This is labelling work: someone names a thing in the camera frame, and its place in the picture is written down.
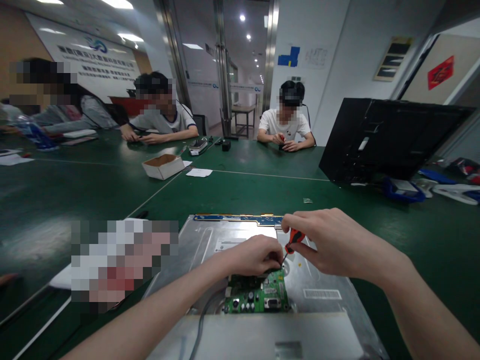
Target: banner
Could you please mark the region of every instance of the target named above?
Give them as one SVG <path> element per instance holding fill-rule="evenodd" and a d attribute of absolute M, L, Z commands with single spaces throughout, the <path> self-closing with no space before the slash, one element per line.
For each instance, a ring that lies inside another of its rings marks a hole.
<path fill-rule="evenodd" d="M 188 85 L 198 88 L 206 88 L 210 90 L 219 90 L 220 86 L 217 81 L 192 81 L 188 80 Z M 255 93 L 261 94 L 264 92 L 263 85 L 256 85 L 250 83 L 239 83 L 231 82 L 230 83 L 230 92 L 231 93 Z"/>
<path fill-rule="evenodd" d="M 131 49 L 30 13 L 26 16 L 53 61 L 69 63 L 66 69 L 76 74 L 77 82 L 104 102 L 111 103 L 109 96 L 128 97 L 127 89 L 135 89 L 140 70 Z"/>

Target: red decoration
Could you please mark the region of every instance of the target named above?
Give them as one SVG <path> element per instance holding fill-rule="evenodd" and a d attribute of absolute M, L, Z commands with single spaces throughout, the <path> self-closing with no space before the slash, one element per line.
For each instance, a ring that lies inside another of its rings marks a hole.
<path fill-rule="evenodd" d="M 451 56 L 428 72 L 428 90 L 432 90 L 454 74 L 454 57 Z"/>

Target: hand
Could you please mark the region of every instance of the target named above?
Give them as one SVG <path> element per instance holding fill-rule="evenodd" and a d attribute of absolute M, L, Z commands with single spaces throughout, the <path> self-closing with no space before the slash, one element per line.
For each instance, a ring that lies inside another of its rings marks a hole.
<path fill-rule="evenodd" d="M 150 134 L 140 138 L 141 142 L 144 142 L 147 145 L 161 144 L 167 141 L 165 135 L 159 134 Z"/>
<path fill-rule="evenodd" d="M 382 287 L 386 274 L 411 265 L 405 254 L 337 208 L 286 214 L 281 228 L 285 233 L 290 228 L 300 230 L 315 243 L 317 250 L 302 242 L 290 247 L 325 274 L 359 278 Z"/>
<path fill-rule="evenodd" d="M 268 269 L 280 269 L 283 249 L 277 239 L 255 235 L 221 253 L 229 274 L 258 276 Z"/>
<path fill-rule="evenodd" d="M 285 141 L 282 140 L 285 139 L 285 136 L 281 132 L 277 132 L 273 137 L 271 138 L 271 142 L 277 145 L 283 144 Z"/>
<path fill-rule="evenodd" d="M 288 152 L 294 152 L 294 151 L 300 150 L 301 146 L 298 142 L 295 142 L 294 140 L 290 140 L 285 143 L 285 146 L 282 147 L 282 149 Z"/>
<path fill-rule="evenodd" d="M 137 142 L 139 141 L 139 136 L 131 128 L 130 125 L 125 124 L 120 126 L 121 138 L 128 142 Z"/>

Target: chair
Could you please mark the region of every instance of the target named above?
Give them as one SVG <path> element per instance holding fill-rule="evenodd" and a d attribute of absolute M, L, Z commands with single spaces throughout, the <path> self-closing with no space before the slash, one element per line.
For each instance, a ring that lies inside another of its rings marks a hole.
<path fill-rule="evenodd" d="M 209 129 L 209 119 L 205 115 L 193 114 L 193 121 L 198 129 L 198 135 L 208 136 L 207 130 Z"/>

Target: small table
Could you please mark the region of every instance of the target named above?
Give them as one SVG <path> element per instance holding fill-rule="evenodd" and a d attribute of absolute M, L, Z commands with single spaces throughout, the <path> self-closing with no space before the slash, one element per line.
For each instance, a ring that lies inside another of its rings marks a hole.
<path fill-rule="evenodd" d="M 255 112 L 256 112 L 256 105 L 251 106 L 232 106 L 231 112 L 235 114 L 235 131 L 236 133 L 233 134 L 235 136 L 245 136 L 247 139 L 249 138 L 249 128 L 255 128 Z M 249 125 L 249 114 L 253 112 L 253 125 Z M 237 130 L 237 114 L 245 114 L 246 115 L 246 125 L 241 124 L 241 129 Z"/>

